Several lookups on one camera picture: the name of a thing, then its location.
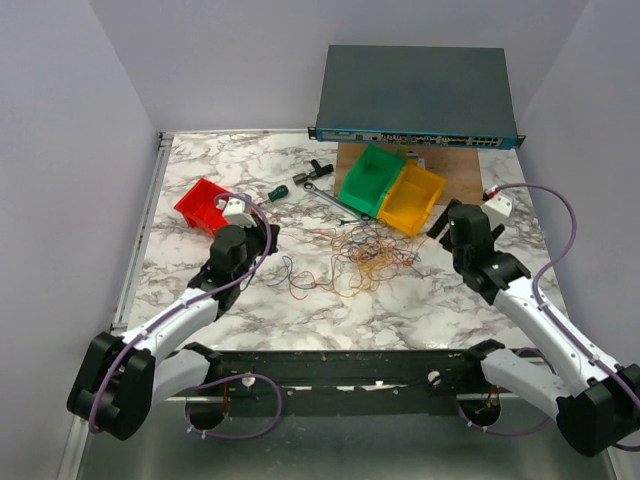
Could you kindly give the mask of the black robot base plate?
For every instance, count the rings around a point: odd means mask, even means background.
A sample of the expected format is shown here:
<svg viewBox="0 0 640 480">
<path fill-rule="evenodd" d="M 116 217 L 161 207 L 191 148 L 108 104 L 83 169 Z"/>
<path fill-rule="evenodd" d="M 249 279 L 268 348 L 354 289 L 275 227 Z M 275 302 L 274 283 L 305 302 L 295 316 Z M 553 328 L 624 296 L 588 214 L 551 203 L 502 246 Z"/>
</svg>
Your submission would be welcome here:
<svg viewBox="0 0 640 480">
<path fill-rule="evenodd" d="M 227 351 L 190 344 L 205 363 L 193 386 L 234 416 L 454 415 L 458 399 L 506 390 L 555 417 L 570 392 L 558 373 L 493 341 L 467 350 Z"/>
</svg>

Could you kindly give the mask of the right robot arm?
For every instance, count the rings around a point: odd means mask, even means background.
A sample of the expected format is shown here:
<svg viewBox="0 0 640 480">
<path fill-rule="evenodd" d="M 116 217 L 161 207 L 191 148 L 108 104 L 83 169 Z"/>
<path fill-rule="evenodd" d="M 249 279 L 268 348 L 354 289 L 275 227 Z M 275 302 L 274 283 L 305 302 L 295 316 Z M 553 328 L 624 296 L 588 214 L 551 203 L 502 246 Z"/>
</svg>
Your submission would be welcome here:
<svg viewBox="0 0 640 480">
<path fill-rule="evenodd" d="M 496 342 L 470 349 L 460 367 L 469 390 L 503 387 L 544 412 L 578 453 L 593 457 L 639 430 L 639 368 L 622 366 L 564 316 L 513 255 L 496 249 L 512 205 L 452 200 L 429 237 L 439 239 L 463 283 L 515 323 L 550 364 L 548 370 Z"/>
</svg>

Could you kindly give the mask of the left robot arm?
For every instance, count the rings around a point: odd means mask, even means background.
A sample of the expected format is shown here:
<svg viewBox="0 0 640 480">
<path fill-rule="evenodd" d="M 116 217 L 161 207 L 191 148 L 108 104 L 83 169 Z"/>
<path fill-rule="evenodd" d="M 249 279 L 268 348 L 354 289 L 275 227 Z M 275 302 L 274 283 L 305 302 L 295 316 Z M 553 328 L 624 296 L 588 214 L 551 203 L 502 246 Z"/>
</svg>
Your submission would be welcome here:
<svg viewBox="0 0 640 480">
<path fill-rule="evenodd" d="M 85 353 L 66 402 L 94 433 L 126 440 L 151 408 L 189 390 L 224 392 L 220 354 L 187 340 L 226 314 L 243 282 L 277 250 L 280 227 L 254 216 L 219 229 L 209 258 L 169 307 L 120 335 L 102 332 Z"/>
</svg>

